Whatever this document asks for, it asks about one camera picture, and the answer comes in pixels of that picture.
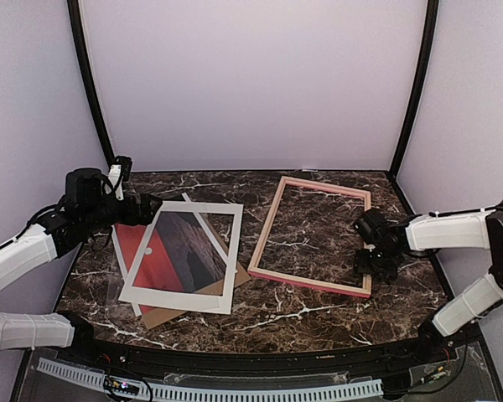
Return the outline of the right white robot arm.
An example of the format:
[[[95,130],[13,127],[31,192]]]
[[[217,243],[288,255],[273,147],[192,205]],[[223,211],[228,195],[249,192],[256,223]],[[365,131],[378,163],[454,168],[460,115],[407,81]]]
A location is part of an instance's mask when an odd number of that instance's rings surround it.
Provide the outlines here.
[[[397,222],[373,208],[361,214],[353,228],[366,243],[355,253],[355,271],[386,283],[396,280],[408,255],[426,258],[441,250],[489,254],[488,271],[419,326],[411,346],[417,362],[431,362],[453,335],[503,304],[503,199],[478,209],[416,214]]]

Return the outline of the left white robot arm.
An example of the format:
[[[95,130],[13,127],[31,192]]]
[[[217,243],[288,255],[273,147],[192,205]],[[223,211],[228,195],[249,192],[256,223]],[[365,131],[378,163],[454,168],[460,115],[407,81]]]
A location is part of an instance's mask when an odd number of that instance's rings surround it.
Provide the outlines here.
[[[36,212],[25,227],[0,245],[0,291],[34,269],[69,254],[99,231],[116,224],[148,225],[162,206],[152,194],[134,196],[122,189],[131,164],[121,157],[104,174],[93,167],[66,175],[65,193]],[[40,347],[68,348],[84,365],[101,359],[94,329],[73,312],[0,312],[0,351]]]

